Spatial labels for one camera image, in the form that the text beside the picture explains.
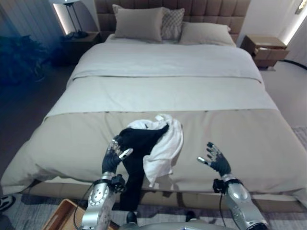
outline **upholstered headboard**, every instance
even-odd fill
[[[240,33],[250,0],[95,0],[103,41],[116,29],[112,4],[129,9],[185,8],[184,21],[225,24],[234,41]]]

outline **potted plant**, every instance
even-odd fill
[[[46,49],[30,36],[0,36],[0,84],[19,84],[44,78],[42,62]]]

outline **shoe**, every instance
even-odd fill
[[[0,197],[0,212],[7,210],[16,201],[16,198],[11,195],[5,195]]]
[[[127,218],[126,218],[127,224],[129,223],[138,223],[138,219],[136,218],[136,215],[134,214],[134,212],[128,212],[127,214]]]
[[[197,219],[193,211],[189,211],[186,214],[186,222],[189,222],[191,219]]]

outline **lamp shade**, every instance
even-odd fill
[[[67,3],[74,3],[76,1],[80,1],[80,0],[49,0],[50,3],[54,3],[54,4],[67,4]]]

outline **open drawer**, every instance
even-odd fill
[[[256,48],[252,54],[254,60],[283,60],[289,50]]]

